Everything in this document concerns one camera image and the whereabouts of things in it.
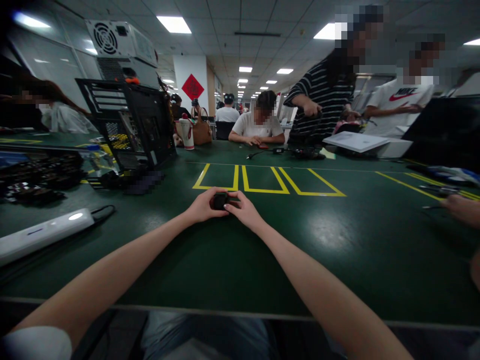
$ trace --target paper cup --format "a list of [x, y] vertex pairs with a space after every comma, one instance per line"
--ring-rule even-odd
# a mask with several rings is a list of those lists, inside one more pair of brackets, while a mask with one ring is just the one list
[[183, 146], [185, 150], [193, 150], [194, 147], [194, 130], [192, 123], [188, 119], [180, 119], [181, 125], [181, 138], [183, 140]]

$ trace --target black chair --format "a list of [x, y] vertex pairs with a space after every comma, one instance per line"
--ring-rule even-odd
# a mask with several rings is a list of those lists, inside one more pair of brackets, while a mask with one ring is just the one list
[[216, 139], [228, 140], [234, 125], [235, 123], [230, 121], [215, 121]]

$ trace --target nike logo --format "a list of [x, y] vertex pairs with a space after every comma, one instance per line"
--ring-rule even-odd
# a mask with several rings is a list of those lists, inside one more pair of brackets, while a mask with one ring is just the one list
[[409, 96], [412, 96], [412, 95], [416, 95], [417, 93], [413, 93], [413, 94], [407, 94], [407, 95], [401, 95], [401, 96], [395, 96], [395, 95], [392, 95], [390, 96], [390, 101], [396, 101], [396, 100], [400, 100], [400, 99], [403, 99], [403, 98], [406, 98], [406, 97], [409, 97]]

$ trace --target hand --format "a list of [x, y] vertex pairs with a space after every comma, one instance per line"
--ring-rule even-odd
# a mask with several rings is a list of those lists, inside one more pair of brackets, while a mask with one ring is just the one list
[[260, 145], [262, 142], [258, 136], [247, 137], [245, 142], [252, 146], [252, 145]]
[[213, 210], [211, 204], [216, 193], [226, 193], [227, 190], [219, 187], [211, 187], [198, 195], [190, 207], [183, 213], [188, 220], [195, 224], [211, 218], [221, 218], [229, 214], [228, 211]]
[[460, 195], [450, 195], [440, 205], [447, 208], [454, 218], [480, 229], [480, 201], [470, 200]]
[[255, 206], [247, 199], [243, 192], [229, 192], [228, 196], [238, 198], [240, 201], [230, 201], [228, 204], [225, 204], [225, 210], [235, 215], [243, 225], [255, 232], [265, 224], [265, 221], [259, 215]]
[[318, 105], [316, 102], [313, 102], [310, 99], [308, 100], [309, 101], [304, 106], [302, 106], [303, 112], [307, 117], [315, 117], [318, 115], [319, 112], [322, 111], [322, 107]]
[[345, 110], [343, 112], [344, 115], [346, 115], [346, 121], [347, 123], [352, 123], [354, 122], [357, 118], [360, 118], [362, 116], [362, 114], [360, 114], [359, 112], [357, 111], [353, 111], [353, 110]]

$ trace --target black and white striped shirt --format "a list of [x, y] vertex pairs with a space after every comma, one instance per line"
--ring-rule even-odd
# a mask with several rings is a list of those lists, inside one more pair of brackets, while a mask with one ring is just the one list
[[293, 108], [296, 106], [292, 103], [293, 98], [303, 94], [322, 107], [323, 117], [321, 120], [320, 114], [315, 118], [306, 117], [304, 109], [299, 107], [290, 136], [329, 137], [334, 132], [340, 115], [345, 110], [345, 105], [351, 104], [354, 99], [355, 86], [349, 85], [344, 75], [339, 77], [333, 87], [328, 85], [326, 61], [327, 59], [324, 59], [308, 70], [291, 88], [283, 102], [284, 105]]

